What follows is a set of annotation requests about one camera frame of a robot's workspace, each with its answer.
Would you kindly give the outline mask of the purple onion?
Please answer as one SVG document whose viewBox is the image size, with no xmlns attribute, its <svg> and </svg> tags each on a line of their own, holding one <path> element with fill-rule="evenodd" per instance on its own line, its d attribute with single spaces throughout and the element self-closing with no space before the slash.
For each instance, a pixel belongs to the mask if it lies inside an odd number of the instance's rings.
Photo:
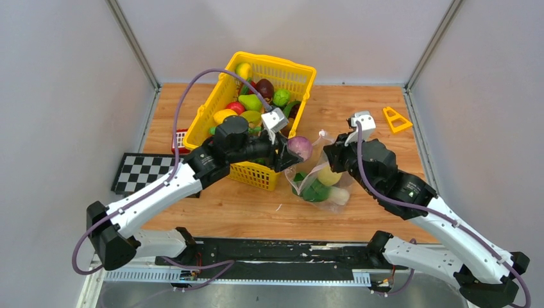
<svg viewBox="0 0 544 308">
<path fill-rule="evenodd" d="M 300 156 L 303 161 L 311 158 L 313 145 L 308 138 L 303 136 L 295 136 L 288 139 L 287 147 L 290 151 Z"/>
</svg>

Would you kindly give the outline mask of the beige pear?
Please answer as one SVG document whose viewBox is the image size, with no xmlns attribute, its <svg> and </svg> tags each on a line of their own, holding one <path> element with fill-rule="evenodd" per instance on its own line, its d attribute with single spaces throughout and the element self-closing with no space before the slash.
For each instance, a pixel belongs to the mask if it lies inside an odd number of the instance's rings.
<svg viewBox="0 0 544 308">
<path fill-rule="evenodd" d="M 342 178 L 341 173 L 333 172 L 330 166 L 325 166 L 318 171 L 317 180 L 324 186 L 333 186 Z"/>
</svg>

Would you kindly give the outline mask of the clear zip top bag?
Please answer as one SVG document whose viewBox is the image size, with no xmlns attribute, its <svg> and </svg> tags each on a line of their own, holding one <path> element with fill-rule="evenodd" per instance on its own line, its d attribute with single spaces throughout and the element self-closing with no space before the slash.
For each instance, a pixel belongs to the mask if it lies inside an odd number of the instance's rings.
<svg viewBox="0 0 544 308">
<path fill-rule="evenodd" d="M 288 148 L 303 158 L 303 162 L 284 171 L 291 191 L 302 201 L 338 214 L 344 211 L 352 192 L 352 177 L 332 171 L 324 149 L 334 138 L 321 130 L 315 141 L 303 136 L 288 140 Z"/>
</svg>

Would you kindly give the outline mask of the green white bok choy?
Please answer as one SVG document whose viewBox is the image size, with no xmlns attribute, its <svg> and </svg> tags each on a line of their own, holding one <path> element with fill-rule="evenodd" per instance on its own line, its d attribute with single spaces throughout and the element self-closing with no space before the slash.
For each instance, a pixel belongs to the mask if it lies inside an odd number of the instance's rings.
<svg viewBox="0 0 544 308">
<path fill-rule="evenodd" d="M 291 187 L 292 193 L 301 197 L 304 201 L 311 203 L 327 202 L 331 205 L 346 205 L 350 199 L 350 192 L 346 189 L 327 186 L 315 179 L 306 188 L 296 190 L 296 187 Z"/>
</svg>

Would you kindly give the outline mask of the yellow plastic basket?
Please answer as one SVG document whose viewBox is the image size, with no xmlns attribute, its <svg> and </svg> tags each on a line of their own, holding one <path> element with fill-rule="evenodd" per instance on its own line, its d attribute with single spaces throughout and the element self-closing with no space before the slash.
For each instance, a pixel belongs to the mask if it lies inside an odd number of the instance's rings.
<svg viewBox="0 0 544 308">
<path fill-rule="evenodd" d="M 256 55 L 244 51 L 236 52 L 225 69 L 235 71 L 235 68 L 242 63 L 251 65 L 253 81 L 265 78 L 275 88 L 289 90 L 291 98 L 301 102 L 288 135 L 289 138 L 296 136 L 303 111 L 310 98 L 310 91 L 317 70 L 311 66 L 297 64 L 283 58 Z M 238 97 L 240 86 L 241 82 L 236 81 L 234 77 L 225 73 L 219 74 L 218 81 L 210 96 L 199 107 L 192 124 L 185 134 L 183 145 L 187 149 L 197 148 L 205 139 L 210 137 L 209 129 L 216 125 L 212 116 Z M 231 165 L 228 177 L 248 185 L 274 191 L 281 175 L 281 173 L 276 173 L 272 169 L 254 162 L 241 162 Z"/>
</svg>

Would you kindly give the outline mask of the yellow lemon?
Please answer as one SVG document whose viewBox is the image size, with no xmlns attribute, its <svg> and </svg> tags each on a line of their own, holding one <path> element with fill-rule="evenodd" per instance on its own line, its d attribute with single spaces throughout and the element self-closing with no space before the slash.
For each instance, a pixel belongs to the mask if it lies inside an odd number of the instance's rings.
<svg viewBox="0 0 544 308">
<path fill-rule="evenodd" d="M 238 113 L 232 109 L 222 109 L 213 114 L 212 118 L 217 125 L 223 123 L 223 121 L 230 116 L 237 116 Z"/>
</svg>

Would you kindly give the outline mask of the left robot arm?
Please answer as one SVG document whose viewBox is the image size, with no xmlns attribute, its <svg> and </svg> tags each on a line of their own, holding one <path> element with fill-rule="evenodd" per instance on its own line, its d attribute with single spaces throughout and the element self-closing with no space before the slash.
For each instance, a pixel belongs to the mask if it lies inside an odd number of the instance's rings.
<svg viewBox="0 0 544 308">
<path fill-rule="evenodd" d="M 280 172 L 302 162 L 280 132 L 287 118 L 274 110 L 261 119 L 264 131 L 251 136 L 245 118 L 229 116 L 201 146 L 183 158 L 175 156 L 173 168 L 164 176 L 108 206 L 99 201 L 89 205 L 84 238 L 92 243 L 101 267 L 112 271 L 148 256 L 173 257 L 181 265 L 191 264 L 197 249 L 181 232 L 145 233 L 141 226 L 172 204 L 228 176 L 232 164 L 263 158 L 268 168 Z"/>
</svg>

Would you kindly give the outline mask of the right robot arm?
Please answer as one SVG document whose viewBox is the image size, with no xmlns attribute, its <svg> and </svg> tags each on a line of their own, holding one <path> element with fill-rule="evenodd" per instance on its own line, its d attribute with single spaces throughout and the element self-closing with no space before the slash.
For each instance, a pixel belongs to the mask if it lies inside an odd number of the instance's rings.
<svg viewBox="0 0 544 308">
<path fill-rule="evenodd" d="M 370 265 L 404 266 L 438 278 L 477 307 L 514 306 L 519 291 L 531 296 L 522 275 L 529 258 L 503 250 L 461 219 L 420 177 L 398 168 L 395 154 L 380 141 L 349 142 L 345 134 L 324 147 L 330 167 L 351 175 L 389 213 L 432 234 L 444 246 L 434 249 L 378 231 L 366 250 Z"/>
</svg>

